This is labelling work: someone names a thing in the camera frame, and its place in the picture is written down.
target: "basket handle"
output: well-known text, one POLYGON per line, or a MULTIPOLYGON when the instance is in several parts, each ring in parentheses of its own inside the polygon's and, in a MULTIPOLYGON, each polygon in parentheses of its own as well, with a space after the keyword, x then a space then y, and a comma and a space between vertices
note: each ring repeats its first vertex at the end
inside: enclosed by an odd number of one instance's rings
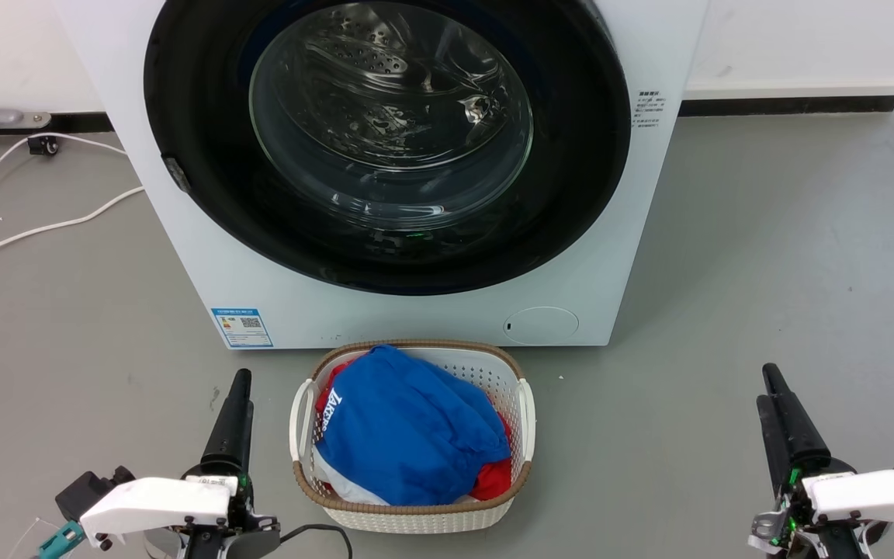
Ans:
POLYGON ((313 379, 306 379, 306 382, 299 386, 299 390, 295 393, 295 400, 292 401, 292 411, 288 414, 288 451, 292 454, 292 461, 301 461, 306 456, 306 450, 309 443, 309 429, 313 427, 313 408, 311 401, 313 395, 313 379), (299 410, 305 404, 306 411, 302 417, 302 429, 299 432, 299 410))
POLYGON ((536 404, 533 403, 533 390, 526 379, 519 379, 519 417, 522 425, 522 453, 524 461, 533 460, 533 447, 536 445, 536 404))

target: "brown basket rim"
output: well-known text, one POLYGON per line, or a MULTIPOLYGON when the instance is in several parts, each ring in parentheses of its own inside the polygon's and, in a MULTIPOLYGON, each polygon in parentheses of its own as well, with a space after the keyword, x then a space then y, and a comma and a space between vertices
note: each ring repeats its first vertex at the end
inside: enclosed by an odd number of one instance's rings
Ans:
MULTIPOLYGON (((368 341, 368 342, 358 342, 358 343, 350 343, 341 347, 337 347, 330 353, 327 353, 323 359, 320 360, 319 364, 316 365, 316 370, 313 371, 312 380, 316 380, 319 376, 320 372, 330 361, 333 361, 337 357, 344 355, 346 353, 351 353, 354 351, 362 351, 368 350, 376 345, 380 344, 388 344, 395 347, 444 347, 449 349, 468 349, 472 351, 482 351, 485 353, 490 353, 496 357, 499 357, 501 360, 505 361, 508 367, 512 369, 512 372, 515 373, 518 379, 524 379, 524 375, 522 375, 522 369, 519 368, 515 359, 506 351, 501 350, 501 348, 489 345, 487 343, 478 343, 473 341, 457 341, 457 340, 442 340, 442 339, 393 339, 393 340, 379 340, 379 341, 368 341)), ((519 470, 519 475, 515 478, 515 481, 512 482, 512 486, 503 493, 499 495, 497 498, 483 500, 482 502, 464 502, 459 503, 458 505, 437 505, 437 506, 382 506, 382 505, 363 505, 358 502, 346 502, 343 499, 336 498, 328 498, 326 495, 321 495, 321 493, 316 492, 316 489, 313 488, 309 481, 306 480, 306 475, 304 471, 302 471, 302 463, 301 461, 295 460, 292 463, 292 471, 295 474, 295 481, 298 481, 299 488, 302 488, 302 492, 315 502, 316 505, 323 506, 326 509, 333 510, 341 510, 341 512, 359 512, 366 514, 394 514, 395 516, 431 516, 431 514, 455 514, 458 512, 475 512, 476 510, 489 510, 494 509, 494 507, 503 505, 503 503, 508 502, 515 497, 517 493, 522 489, 522 486, 526 484, 526 478, 529 477, 529 470, 531 470, 532 461, 526 460, 522 463, 522 468, 519 470)))

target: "white washing machine panel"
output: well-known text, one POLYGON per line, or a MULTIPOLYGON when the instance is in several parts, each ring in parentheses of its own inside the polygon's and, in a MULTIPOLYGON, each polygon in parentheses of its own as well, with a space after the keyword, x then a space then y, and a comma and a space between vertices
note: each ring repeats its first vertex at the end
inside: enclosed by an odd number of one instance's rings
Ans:
POLYGON ((176 185, 144 98, 144 61, 162 0, 54 0, 214 327, 237 349, 332 347, 398 337, 607 344, 706 3, 591 4, 622 65, 632 110, 629 154, 615 194, 577 241, 531 272, 464 293, 409 297, 352 290, 281 266, 227 233, 176 185), (241 332, 224 329, 230 316, 246 318, 241 332))

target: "teal connector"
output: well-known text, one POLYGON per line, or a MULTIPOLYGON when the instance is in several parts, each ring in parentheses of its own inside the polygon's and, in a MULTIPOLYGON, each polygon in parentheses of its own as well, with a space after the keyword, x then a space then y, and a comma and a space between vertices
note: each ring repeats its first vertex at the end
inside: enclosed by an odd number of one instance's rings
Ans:
POLYGON ((78 547, 83 540, 85 540, 85 531, 78 523, 71 520, 70 523, 61 526, 61 529, 49 540, 40 544, 40 548, 36 549, 36 556, 39 559, 61 559, 72 549, 78 547))

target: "black baseboard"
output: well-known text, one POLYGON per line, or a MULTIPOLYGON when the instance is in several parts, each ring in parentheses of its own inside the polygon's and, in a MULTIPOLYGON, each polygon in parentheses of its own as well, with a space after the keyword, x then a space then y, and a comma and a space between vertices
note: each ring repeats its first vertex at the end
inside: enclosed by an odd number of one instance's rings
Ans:
POLYGON ((843 98, 684 100, 678 116, 749 116, 750 114, 891 113, 894 95, 843 98))
MULTIPOLYGON (((845 96, 844 98, 700 99, 684 100, 678 117, 751 116, 751 114, 891 113, 894 95, 845 96)), ((29 130, 0 130, 2 135, 96 134, 113 131, 105 113, 55 113, 50 124, 29 130)))

